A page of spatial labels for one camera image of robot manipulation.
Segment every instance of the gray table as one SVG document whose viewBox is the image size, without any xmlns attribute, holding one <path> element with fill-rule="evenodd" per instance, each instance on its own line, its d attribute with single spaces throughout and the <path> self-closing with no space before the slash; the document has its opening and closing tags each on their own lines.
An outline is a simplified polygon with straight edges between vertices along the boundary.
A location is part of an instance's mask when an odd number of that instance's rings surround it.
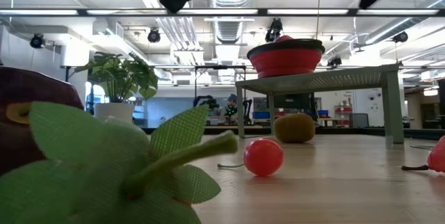
<svg viewBox="0 0 445 224">
<path fill-rule="evenodd" d="M 382 88 L 387 140 L 400 144 L 404 141 L 398 64 L 237 81 L 235 86 L 238 105 L 243 105 L 243 89 L 268 96 L 272 134 L 275 121 L 274 95 Z M 238 107 L 238 134 L 241 138 L 245 137 L 243 110 L 242 106 Z"/>
</svg>

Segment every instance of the red object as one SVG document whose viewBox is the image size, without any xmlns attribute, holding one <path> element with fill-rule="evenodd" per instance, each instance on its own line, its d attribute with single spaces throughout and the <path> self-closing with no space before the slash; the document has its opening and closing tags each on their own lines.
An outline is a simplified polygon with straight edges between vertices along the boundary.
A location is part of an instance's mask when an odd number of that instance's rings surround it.
<svg viewBox="0 0 445 224">
<path fill-rule="evenodd" d="M 271 175 L 283 164 L 283 149 L 269 138 L 252 141 L 245 149 L 244 164 L 260 177 Z"/>
<path fill-rule="evenodd" d="M 259 78 L 314 72 L 325 52 L 320 40 L 282 36 L 277 42 L 251 49 L 248 58 Z"/>
<path fill-rule="evenodd" d="M 336 111 L 337 113 L 341 113 L 341 108 L 336 108 L 335 111 Z M 343 112 L 344 112 L 344 113 L 350 113 L 350 112 L 352 112 L 352 111 L 353 111 L 353 109 L 350 108 L 350 107 L 343 107 Z"/>
<path fill-rule="evenodd" d="M 445 173 L 445 136 L 440 138 L 428 157 L 428 167 L 437 172 Z"/>
</svg>

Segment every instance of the blue bin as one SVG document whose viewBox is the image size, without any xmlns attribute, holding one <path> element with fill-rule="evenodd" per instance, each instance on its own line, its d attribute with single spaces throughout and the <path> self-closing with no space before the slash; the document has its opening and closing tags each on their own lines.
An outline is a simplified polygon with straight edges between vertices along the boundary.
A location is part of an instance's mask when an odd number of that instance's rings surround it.
<svg viewBox="0 0 445 224">
<path fill-rule="evenodd" d="M 254 119 L 270 119 L 269 112 L 253 112 L 252 116 Z"/>
<path fill-rule="evenodd" d="M 324 116 L 328 117 L 329 116 L 329 110 L 318 110 L 318 116 Z"/>
</svg>

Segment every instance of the table leg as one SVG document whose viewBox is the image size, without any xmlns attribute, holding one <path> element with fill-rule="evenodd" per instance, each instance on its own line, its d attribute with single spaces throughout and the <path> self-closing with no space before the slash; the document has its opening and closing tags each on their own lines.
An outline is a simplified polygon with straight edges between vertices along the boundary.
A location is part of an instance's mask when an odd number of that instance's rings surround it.
<svg viewBox="0 0 445 224">
<path fill-rule="evenodd" d="M 240 138 L 245 138 L 244 134 L 244 105 L 243 105 L 243 88 L 240 86 L 236 87 L 236 105 L 238 107 L 238 136 Z"/>
<path fill-rule="evenodd" d="M 386 74 L 387 84 L 382 88 L 383 113 L 385 117 L 385 136 L 394 144 L 403 144 L 401 98 L 397 72 Z"/>
<path fill-rule="evenodd" d="M 273 131 L 273 123 L 275 122 L 275 103 L 274 96 L 268 95 L 269 98 L 269 114 L 270 114 L 270 134 L 275 135 Z"/>
</svg>

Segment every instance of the red plastic bowl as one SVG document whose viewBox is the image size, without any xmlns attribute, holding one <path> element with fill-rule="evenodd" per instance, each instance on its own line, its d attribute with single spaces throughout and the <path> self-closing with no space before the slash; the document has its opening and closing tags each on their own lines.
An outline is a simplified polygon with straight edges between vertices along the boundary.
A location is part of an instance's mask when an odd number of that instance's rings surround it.
<svg viewBox="0 0 445 224">
<path fill-rule="evenodd" d="M 324 52 L 320 40 L 290 39 L 255 47 L 248 52 L 248 59 L 258 78 L 278 77 L 314 72 Z"/>
</svg>

